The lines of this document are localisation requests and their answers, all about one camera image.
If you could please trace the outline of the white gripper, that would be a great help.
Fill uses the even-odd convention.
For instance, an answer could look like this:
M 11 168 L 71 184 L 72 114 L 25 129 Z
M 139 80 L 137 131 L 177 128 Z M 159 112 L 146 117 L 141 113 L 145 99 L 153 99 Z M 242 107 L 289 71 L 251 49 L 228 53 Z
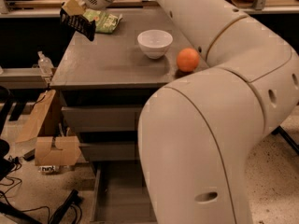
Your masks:
M 86 6 L 88 8 L 98 10 L 108 7 L 111 4 L 108 0 L 67 0 L 62 9 L 69 16 L 82 15 L 85 12 Z

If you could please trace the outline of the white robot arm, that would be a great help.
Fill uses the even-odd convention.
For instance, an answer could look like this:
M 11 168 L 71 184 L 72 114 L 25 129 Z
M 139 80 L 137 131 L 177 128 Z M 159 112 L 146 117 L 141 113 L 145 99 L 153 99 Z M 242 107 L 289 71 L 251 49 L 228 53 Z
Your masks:
M 139 157 L 158 224 L 252 224 L 245 163 L 298 102 L 298 56 L 223 0 L 156 0 L 206 69 L 156 91 Z

